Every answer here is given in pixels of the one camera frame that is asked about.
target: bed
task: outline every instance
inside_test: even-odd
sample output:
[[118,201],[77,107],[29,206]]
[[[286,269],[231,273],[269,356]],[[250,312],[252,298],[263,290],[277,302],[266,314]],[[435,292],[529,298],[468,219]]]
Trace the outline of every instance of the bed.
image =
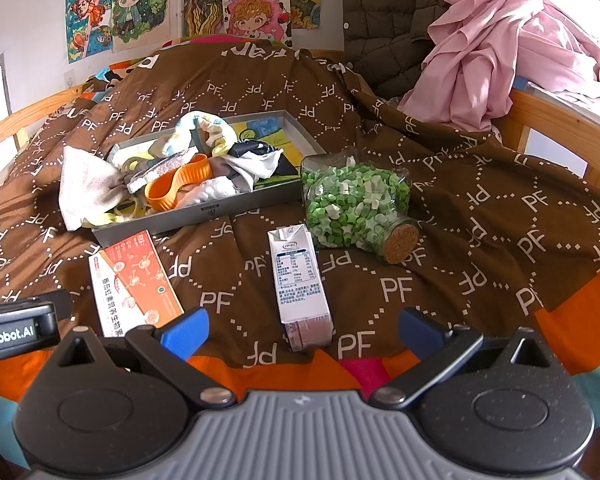
[[[490,335],[533,326],[592,405],[596,432],[581,468],[600,480],[599,124],[512,91],[514,107],[497,123],[501,142],[406,117],[340,53],[258,40],[174,42],[155,54],[150,68],[141,60],[106,67],[0,123],[2,140],[50,113],[28,144],[20,135],[0,181],[0,301],[64,287],[74,314],[62,332],[76,324],[99,331],[88,270],[98,246],[88,230],[67,232],[58,207],[64,146],[105,156],[121,140],[172,127],[184,108],[220,116],[285,109],[328,152],[355,145],[371,160],[408,168],[419,244],[396,266],[359,250],[319,251],[336,332],[330,346],[302,354],[282,335],[266,236],[302,221],[300,202],[155,236],[184,309],[203,306],[211,318],[210,338],[190,364],[238,396],[248,388],[368,395],[417,362],[398,340],[404,308]],[[588,160],[585,179],[523,155],[528,127]],[[10,413],[49,352],[0,362],[0,451],[19,465]]]

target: gray box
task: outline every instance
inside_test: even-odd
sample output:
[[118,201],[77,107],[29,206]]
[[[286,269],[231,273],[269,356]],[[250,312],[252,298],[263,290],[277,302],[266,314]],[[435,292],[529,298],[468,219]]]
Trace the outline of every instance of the gray box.
[[[234,116],[224,118],[224,120],[228,124],[235,124],[267,117],[282,118],[282,128],[287,137],[304,156],[324,153],[324,150],[316,140],[285,110]],[[163,130],[161,132],[155,132],[120,142],[110,150],[107,161],[115,165],[117,159],[120,158],[120,155],[118,154],[123,154],[124,148],[135,146],[136,144],[143,142],[150,144],[155,139],[168,132],[168,130]],[[197,146],[201,153],[210,155],[210,150],[206,144],[201,142],[196,136],[193,137],[191,145]],[[190,205],[181,209],[164,211],[120,224],[110,224],[105,227],[94,229],[93,234],[102,247],[109,247],[120,240],[129,238],[145,229],[152,235],[156,235],[166,231],[179,229],[187,225],[200,224],[220,216],[235,215],[251,209],[293,202],[300,198],[302,198],[302,182],[300,180],[283,182],[281,184],[276,184],[275,186],[256,189],[250,193],[242,193],[221,200],[213,200]]]

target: pink blanket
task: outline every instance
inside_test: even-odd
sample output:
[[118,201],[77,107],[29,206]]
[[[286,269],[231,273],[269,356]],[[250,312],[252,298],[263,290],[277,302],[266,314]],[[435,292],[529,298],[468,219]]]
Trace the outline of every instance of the pink blanket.
[[484,131],[511,108],[515,75],[600,114],[600,46],[548,0],[445,0],[436,43],[398,109]]

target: black device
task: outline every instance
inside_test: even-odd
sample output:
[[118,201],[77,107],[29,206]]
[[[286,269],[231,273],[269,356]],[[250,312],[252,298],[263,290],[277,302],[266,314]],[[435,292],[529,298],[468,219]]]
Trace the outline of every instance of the black device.
[[27,479],[582,478],[592,412],[538,333],[484,338],[406,310],[409,330],[429,355],[368,402],[357,391],[237,402],[152,326],[108,339],[75,327],[14,416]]
[[58,321],[71,316],[72,306],[71,295],[63,288],[0,303],[0,359],[57,345]]

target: wooden bed rail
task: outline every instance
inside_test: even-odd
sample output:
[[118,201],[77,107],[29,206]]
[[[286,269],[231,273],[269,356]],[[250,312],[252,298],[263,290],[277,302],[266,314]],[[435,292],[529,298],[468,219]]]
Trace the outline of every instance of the wooden bed rail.
[[[344,53],[339,50],[312,50],[312,54],[336,62],[344,58]],[[89,85],[87,82],[63,90],[11,114],[0,122],[0,142],[13,136],[17,149],[20,149],[29,141],[23,128],[78,97]],[[504,145],[524,152],[529,132],[534,129],[587,161],[584,179],[600,189],[600,118],[541,90],[513,89],[510,97],[513,106],[509,113],[493,121],[502,134]]]

